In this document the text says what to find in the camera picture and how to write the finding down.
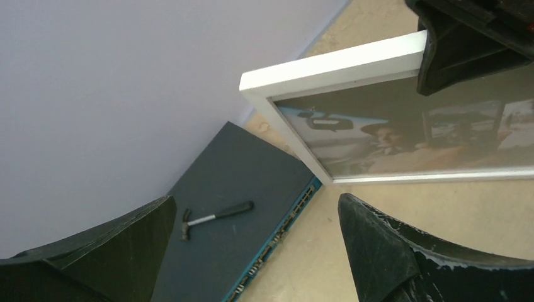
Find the white wall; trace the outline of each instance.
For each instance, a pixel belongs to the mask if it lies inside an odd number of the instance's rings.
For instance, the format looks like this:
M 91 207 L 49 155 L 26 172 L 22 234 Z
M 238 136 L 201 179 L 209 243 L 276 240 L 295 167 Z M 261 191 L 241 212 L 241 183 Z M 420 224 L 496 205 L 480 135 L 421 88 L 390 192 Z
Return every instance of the white wall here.
M 165 194 L 344 2 L 3 1 L 0 258 Z

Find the hammer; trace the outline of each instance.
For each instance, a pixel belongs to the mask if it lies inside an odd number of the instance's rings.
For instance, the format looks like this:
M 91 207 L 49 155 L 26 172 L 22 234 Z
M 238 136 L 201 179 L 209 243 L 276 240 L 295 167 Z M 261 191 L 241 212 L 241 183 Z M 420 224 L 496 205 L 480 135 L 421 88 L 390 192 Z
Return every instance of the hammer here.
M 215 214 L 195 219 L 193 221 L 187 221 L 189 219 L 189 215 L 191 215 L 191 210 L 185 209 L 184 215 L 182 216 L 182 241 L 189 241 L 189 229 L 193 225 L 198 225 L 217 218 L 234 216 L 240 213 L 250 211 L 253 208 L 254 203 L 252 201 L 245 201 L 244 203 L 236 204 L 235 206 L 220 210 Z

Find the black plastic bracket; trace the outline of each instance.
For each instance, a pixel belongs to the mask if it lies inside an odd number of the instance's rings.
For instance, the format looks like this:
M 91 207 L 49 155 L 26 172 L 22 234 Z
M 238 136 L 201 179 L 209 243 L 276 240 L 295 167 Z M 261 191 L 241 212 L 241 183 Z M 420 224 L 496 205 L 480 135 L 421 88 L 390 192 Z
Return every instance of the black plastic bracket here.
M 458 82 L 534 60 L 532 0 L 405 0 L 428 30 L 418 93 L 429 96 Z
M 534 261 L 447 242 L 350 194 L 338 211 L 360 302 L 534 301 Z

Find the hammer handle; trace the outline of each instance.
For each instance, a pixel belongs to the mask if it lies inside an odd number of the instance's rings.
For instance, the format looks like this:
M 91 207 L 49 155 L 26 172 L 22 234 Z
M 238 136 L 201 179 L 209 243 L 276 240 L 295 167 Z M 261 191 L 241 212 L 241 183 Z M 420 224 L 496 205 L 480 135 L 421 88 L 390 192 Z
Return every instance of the hammer handle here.
M 243 212 L 250 211 L 254 208 L 254 203 L 252 201 L 245 201 L 244 203 L 236 204 L 224 210 L 216 212 L 215 218 L 223 218 L 228 216 L 234 216 Z

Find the floor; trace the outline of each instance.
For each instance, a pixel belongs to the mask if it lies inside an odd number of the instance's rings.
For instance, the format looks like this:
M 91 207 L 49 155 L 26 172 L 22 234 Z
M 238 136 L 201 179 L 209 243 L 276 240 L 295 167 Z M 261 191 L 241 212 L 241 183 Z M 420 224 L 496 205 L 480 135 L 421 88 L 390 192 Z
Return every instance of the floor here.
M 353 0 L 309 55 L 416 30 L 403 0 Z M 246 129 L 292 151 L 261 116 Z M 352 193 L 402 221 L 473 249 L 534 260 L 534 181 L 323 187 L 240 301 L 358 301 L 337 214 Z

